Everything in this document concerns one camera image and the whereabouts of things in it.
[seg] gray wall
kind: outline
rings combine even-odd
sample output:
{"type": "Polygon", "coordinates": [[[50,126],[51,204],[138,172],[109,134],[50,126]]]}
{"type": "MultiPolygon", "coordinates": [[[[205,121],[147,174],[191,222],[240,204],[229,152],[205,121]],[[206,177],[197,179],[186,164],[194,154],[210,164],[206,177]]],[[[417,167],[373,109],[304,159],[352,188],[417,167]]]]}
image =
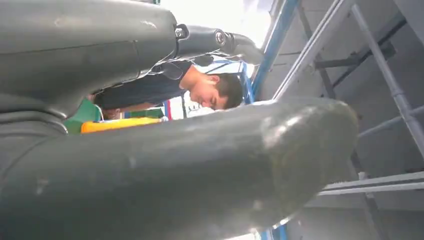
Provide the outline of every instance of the gray wall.
{"type": "MultiPolygon", "coordinates": [[[[423,240],[423,211],[381,211],[391,240],[423,240]]],[[[288,240],[371,240],[359,210],[306,208],[287,223],[288,240]]]]}

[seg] metal bar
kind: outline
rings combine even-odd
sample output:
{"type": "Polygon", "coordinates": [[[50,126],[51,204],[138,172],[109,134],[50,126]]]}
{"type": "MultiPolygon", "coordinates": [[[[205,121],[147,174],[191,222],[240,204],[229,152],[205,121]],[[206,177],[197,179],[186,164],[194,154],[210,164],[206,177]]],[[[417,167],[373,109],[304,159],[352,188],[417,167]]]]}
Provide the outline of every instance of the metal bar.
{"type": "Polygon", "coordinates": [[[369,48],[374,54],[375,61],[380,68],[385,81],[390,89],[391,95],[394,99],[394,102],[399,109],[400,115],[404,119],[406,126],[408,127],[412,138],[414,139],[418,150],[421,153],[421,156],[424,158],[424,131],[421,127],[419,121],[411,114],[411,106],[406,98],[406,95],[402,88],[399,86],[398,82],[395,79],[392,71],[387,64],[383,53],[380,50],[380,47],[371,33],[367,22],[365,21],[364,16],[361,13],[361,10],[357,4],[354,4],[352,7],[352,13],[355,17],[360,30],[362,31],[366,41],[368,42],[369,48]]]}
{"type": "Polygon", "coordinates": [[[383,185],[405,184],[405,183],[416,183],[416,182],[424,182],[424,171],[391,175],[391,176],[383,176],[383,177],[375,177],[375,178],[369,178],[365,180],[332,183],[327,185],[323,190],[330,191],[330,190],[342,190],[342,189],[351,189],[351,188],[377,187],[377,186],[383,186],[383,185]]]}
{"type": "Polygon", "coordinates": [[[365,193],[377,193],[377,192],[393,192],[393,191],[408,191],[408,190],[421,190],[424,189],[424,182],[413,182],[404,184],[391,184],[382,186],[369,186],[369,187],[358,187],[350,189],[339,189],[339,190],[328,190],[321,191],[318,196],[324,195],[342,195],[342,194],[365,194],[365,193]]]}
{"type": "Polygon", "coordinates": [[[348,15],[353,2],[351,0],[335,0],[322,21],[319,23],[312,37],[307,42],[302,53],[291,67],[289,73],[275,92],[273,99],[279,99],[287,87],[295,81],[299,74],[315,59],[331,34],[339,27],[342,20],[348,15]]]}
{"type": "Polygon", "coordinates": [[[294,11],[298,3],[299,0],[285,0],[281,5],[272,36],[270,37],[269,43],[265,48],[263,62],[259,65],[253,76],[253,93],[258,91],[259,86],[267,77],[271,66],[277,59],[278,52],[280,51],[283,40],[286,37],[287,31],[289,30],[294,16],[294,11]]]}
{"type": "MultiPolygon", "coordinates": [[[[416,115],[422,114],[422,113],[424,113],[424,105],[422,105],[420,107],[417,107],[414,110],[412,110],[412,111],[409,112],[409,114],[412,115],[412,116],[416,116],[416,115]]],[[[365,136],[368,136],[368,135],[371,135],[371,134],[375,134],[377,132],[380,132],[381,130],[388,129],[392,125],[394,125],[396,123],[399,123],[401,120],[402,120],[402,117],[401,116],[394,117],[394,118],[392,118],[390,120],[387,120],[387,121],[384,121],[384,122],[378,124],[375,127],[372,127],[370,129],[367,129],[367,130],[361,132],[358,135],[358,137],[359,138],[363,138],[365,136]]]]}
{"type": "Polygon", "coordinates": [[[295,52],[285,52],[285,53],[279,53],[278,56],[291,56],[291,55],[299,55],[301,54],[301,51],[295,51],[295,52]]]}
{"type": "MultiPolygon", "coordinates": [[[[403,28],[407,24],[406,19],[402,14],[396,15],[392,20],[389,21],[389,23],[384,27],[384,30],[382,31],[381,38],[378,41],[378,45],[383,48],[383,45],[389,41],[391,37],[393,37],[401,28],[403,28]]],[[[367,47],[364,50],[361,50],[358,53],[359,57],[359,65],[361,65],[369,56],[372,56],[373,53],[371,52],[370,48],[367,47]]],[[[333,87],[337,87],[339,84],[341,84],[358,66],[352,66],[347,69],[345,73],[343,73],[336,81],[333,83],[333,87]]]]}
{"type": "Polygon", "coordinates": [[[349,57],[346,59],[316,61],[315,68],[326,69],[326,68],[337,68],[337,67],[349,67],[349,66],[356,66],[358,64],[359,64],[359,59],[355,57],[349,57]]]}

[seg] scaffolding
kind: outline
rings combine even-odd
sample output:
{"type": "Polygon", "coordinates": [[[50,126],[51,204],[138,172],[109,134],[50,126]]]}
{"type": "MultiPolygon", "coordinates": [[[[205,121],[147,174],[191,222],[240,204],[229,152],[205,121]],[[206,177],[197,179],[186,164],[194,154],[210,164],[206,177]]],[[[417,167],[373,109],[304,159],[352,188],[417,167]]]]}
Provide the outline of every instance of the scaffolding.
{"type": "MultiPolygon", "coordinates": [[[[333,33],[338,29],[342,20],[348,16],[348,14],[352,14],[354,19],[356,20],[363,37],[369,46],[368,56],[373,55],[374,59],[382,72],[384,80],[389,87],[391,96],[399,110],[400,115],[384,121],[378,124],[375,127],[369,128],[363,132],[361,132],[358,137],[364,138],[366,136],[375,134],[384,129],[390,128],[392,125],[403,121],[407,129],[409,130],[415,144],[421,156],[424,160],[424,131],[416,116],[420,113],[424,113],[424,105],[420,106],[416,109],[412,109],[410,103],[406,98],[406,94],[400,87],[398,81],[393,75],[389,65],[386,62],[385,55],[382,52],[383,46],[381,42],[376,41],[373,37],[372,32],[370,31],[369,25],[365,20],[360,7],[356,4],[355,0],[335,0],[316,30],[312,32],[310,24],[305,16],[305,12],[301,7],[301,4],[297,0],[285,0],[282,1],[285,3],[282,4],[281,12],[285,14],[285,18],[291,18],[293,13],[287,11],[293,11],[292,5],[294,4],[297,7],[297,11],[299,14],[300,21],[303,25],[304,33],[308,37],[308,42],[301,52],[294,52],[293,55],[299,55],[297,60],[292,65],[291,69],[285,76],[281,85],[278,87],[275,92],[273,99],[280,99],[284,93],[287,91],[289,85],[296,81],[302,72],[310,65],[314,65],[314,67],[318,70],[319,75],[321,77],[324,89],[326,91],[325,96],[331,99],[336,99],[336,93],[334,91],[335,85],[331,83],[329,75],[326,71],[328,67],[337,67],[337,66],[349,66],[349,65],[358,65],[358,59],[346,59],[341,62],[340,60],[334,61],[323,61],[323,58],[320,55],[321,49],[324,47],[325,43],[332,37],[333,33]]],[[[279,20],[276,20],[276,26],[278,28],[279,20]]],[[[401,28],[406,24],[405,19],[400,21],[398,27],[401,28]]],[[[277,44],[277,47],[268,46],[269,49],[276,49],[274,51],[278,51],[280,49],[281,43],[277,44]]],[[[253,85],[260,84],[260,81],[265,78],[267,74],[267,69],[272,66],[274,63],[278,52],[273,55],[270,55],[270,59],[266,66],[260,66],[256,77],[259,79],[255,79],[253,85]]],[[[364,213],[366,216],[367,223],[369,225],[371,234],[375,240],[388,240],[388,234],[384,230],[380,219],[380,213],[378,210],[378,206],[376,201],[374,200],[373,193],[376,192],[387,192],[387,191],[407,191],[407,190],[419,190],[424,189],[424,172],[416,172],[416,173],[406,173],[399,175],[391,175],[385,177],[377,177],[377,178],[369,178],[367,179],[364,174],[364,169],[361,166],[359,161],[359,157],[356,151],[354,151],[351,155],[349,162],[349,170],[354,177],[355,181],[342,182],[342,183],[334,183],[326,186],[318,195],[343,195],[343,194],[361,194],[362,206],[364,209],[364,213]]]]}

